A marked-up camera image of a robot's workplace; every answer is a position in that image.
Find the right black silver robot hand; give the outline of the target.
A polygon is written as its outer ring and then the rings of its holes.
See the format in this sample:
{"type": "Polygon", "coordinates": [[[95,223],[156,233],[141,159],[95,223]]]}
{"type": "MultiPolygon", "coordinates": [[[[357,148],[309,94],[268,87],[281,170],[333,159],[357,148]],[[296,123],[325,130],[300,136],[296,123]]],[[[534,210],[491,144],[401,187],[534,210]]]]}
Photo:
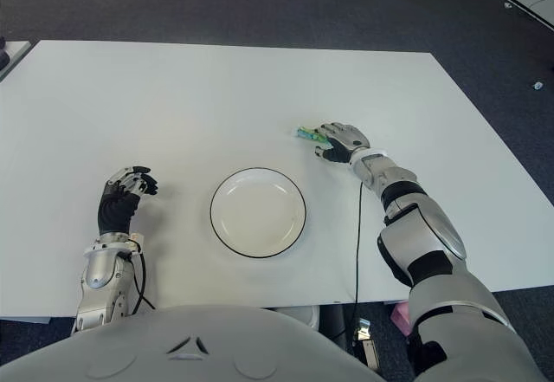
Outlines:
{"type": "Polygon", "coordinates": [[[370,141],[356,127],[338,122],[322,124],[315,131],[330,144],[328,148],[315,147],[315,155],[333,163],[349,163],[354,152],[369,149],[370,141]]]}

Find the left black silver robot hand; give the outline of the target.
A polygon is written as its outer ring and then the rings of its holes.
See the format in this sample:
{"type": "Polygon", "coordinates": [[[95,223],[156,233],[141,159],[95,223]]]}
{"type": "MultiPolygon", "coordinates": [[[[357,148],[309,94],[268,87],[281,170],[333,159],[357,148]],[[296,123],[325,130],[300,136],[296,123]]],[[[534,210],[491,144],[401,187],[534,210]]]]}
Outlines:
{"type": "Polygon", "coordinates": [[[100,236],[129,233],[141,198],[158,193],[158,182],[150,172],[151,169],[145,166],[126,166],[106,181],[97,214],[100,236]]]}

